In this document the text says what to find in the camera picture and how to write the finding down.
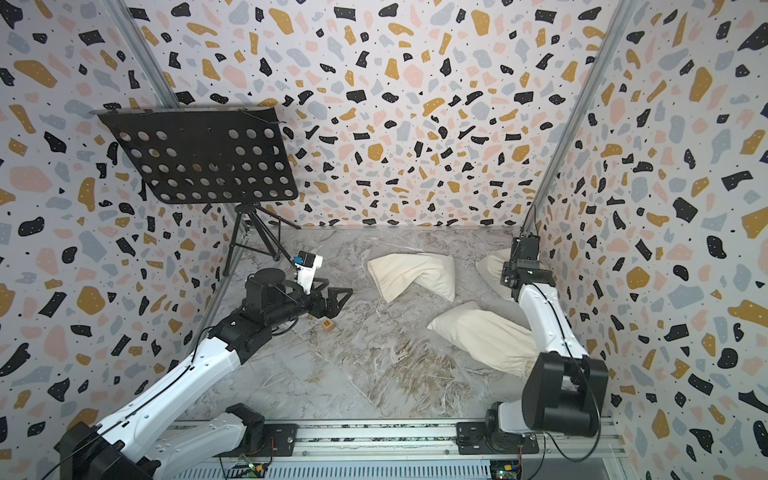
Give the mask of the cream cloth bag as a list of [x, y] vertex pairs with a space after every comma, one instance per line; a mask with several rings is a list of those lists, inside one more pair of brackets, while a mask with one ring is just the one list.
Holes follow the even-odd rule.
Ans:
[[516, 302], [512, 290], [502, 284], [504, 264], [509, 260], [509, 252], [501, 249], [486, 255], [476, 264], [476, 269], [488, 286], [501, 298]]
[[539, 356], [532, 332], [474, 302], [434, 318], [427, 328], [475, 361], [526, 380]]

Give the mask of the cream drawstring soil bag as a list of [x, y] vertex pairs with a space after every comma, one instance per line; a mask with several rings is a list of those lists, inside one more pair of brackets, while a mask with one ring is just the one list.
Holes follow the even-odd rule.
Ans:
[[451, 256], [395, 253], [370, 260], [367, 270], [381, 298], [388, 303], [413, 283], [449, 302], [455, 300], [456, 272]]

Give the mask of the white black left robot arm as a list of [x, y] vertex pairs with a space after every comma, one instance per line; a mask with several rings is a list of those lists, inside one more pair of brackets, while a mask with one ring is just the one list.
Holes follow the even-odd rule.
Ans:
[[265, 433], [264, 416], [243, 403], [179, 435], [162, 435], [218, 381], [286, 333], [284, 323], [304, 315], [333, 319], [353, 291], [325, 279], [302, 285], [276, 268], [250, 275], [245, 288], [241, 305], [204, 328], [192, 353], [155, 385], [95, 425], [70, 428], [49, 472], [62, 479], [168, 479], [223, 453], [271, 452], [275, 441]]

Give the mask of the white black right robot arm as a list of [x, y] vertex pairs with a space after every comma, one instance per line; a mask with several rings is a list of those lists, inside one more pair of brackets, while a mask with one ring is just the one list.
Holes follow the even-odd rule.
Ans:
[[539, 246], [537, 235], [515, 237], [500, 274], [500, 284], [525, 313], [539, 353], [521, 399], [487, 411], [486, 443], [495, 451], [521, 447], [535, 433], [601, 439], [608, 370], [573, 333], [553, 273], [539, 261]]

